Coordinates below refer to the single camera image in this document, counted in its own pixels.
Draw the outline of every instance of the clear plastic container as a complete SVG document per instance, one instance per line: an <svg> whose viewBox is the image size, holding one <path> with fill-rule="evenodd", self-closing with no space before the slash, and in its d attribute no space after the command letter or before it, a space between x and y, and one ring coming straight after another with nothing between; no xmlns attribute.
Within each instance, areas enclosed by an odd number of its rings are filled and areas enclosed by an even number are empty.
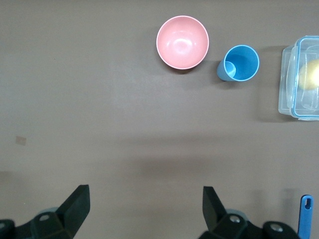
<svg viewBox="0 0 319 239"><path fill-rule="evenodd" d="M319 120L319 36L284 49L278 110L300 120Z"/></svg>

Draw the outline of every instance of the screw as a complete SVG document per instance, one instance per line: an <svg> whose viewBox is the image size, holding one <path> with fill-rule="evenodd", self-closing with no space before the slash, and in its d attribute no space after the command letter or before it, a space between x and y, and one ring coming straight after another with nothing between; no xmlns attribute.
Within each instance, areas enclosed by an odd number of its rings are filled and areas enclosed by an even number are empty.
<svg viewBox="0 0 319 239"><path fill-rule="evenodd" d="M229 218L233 223L240 223L240 219L239 217L237 217L236 215L231 215Z"/></svg>
<svg viewBox="0 0 319 239"><path fill-rule="evenodd" d="M43 215L43 216L40 217L39 221L40 221L40 222L43 222L43 221L48 220L49 218L50 218L49 215Z"/></svg>
<svg viewBox="0 0 319 239"><path fill-rule="evenodd" d="M271 224L270 227L272 230L279 232L279 233L282 233L284 231L284 229L280 225L275 224L275 223Z"/></svg>

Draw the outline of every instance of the blue cup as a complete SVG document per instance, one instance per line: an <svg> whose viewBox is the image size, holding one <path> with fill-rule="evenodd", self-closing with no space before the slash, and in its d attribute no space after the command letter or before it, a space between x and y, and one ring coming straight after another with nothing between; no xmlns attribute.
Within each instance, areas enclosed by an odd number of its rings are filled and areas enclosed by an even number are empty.
<svg viewBox="0 0 319 239"><path fill-rule="evenodd" d="M259 56L250 46L231 48L219 63L217 75L223 81L248 81L259 69Z"/></svg>

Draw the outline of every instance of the hole in blue handle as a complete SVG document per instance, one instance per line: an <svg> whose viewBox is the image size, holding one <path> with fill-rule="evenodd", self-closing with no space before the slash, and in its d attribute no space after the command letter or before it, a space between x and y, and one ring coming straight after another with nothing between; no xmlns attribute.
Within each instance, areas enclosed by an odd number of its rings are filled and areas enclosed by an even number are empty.
<svg viewBox="0 0 319 239"><path fill-rule="evenodd" d="M305 202L305 208L309 210L311 208L311 199L307 198Z"/></svg>

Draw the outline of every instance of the pink bowl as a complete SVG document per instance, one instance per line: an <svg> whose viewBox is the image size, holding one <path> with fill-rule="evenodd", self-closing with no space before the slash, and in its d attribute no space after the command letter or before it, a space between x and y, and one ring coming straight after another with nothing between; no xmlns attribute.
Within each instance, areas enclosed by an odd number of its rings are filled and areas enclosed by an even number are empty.
<svg viewBox="0 0 319 239"><path fill-rule="evenodd" d="M197 66L206 56L208 34L197 19L175 16L161 26L156 39L159 56L169 66L189 69Z"/></svg>

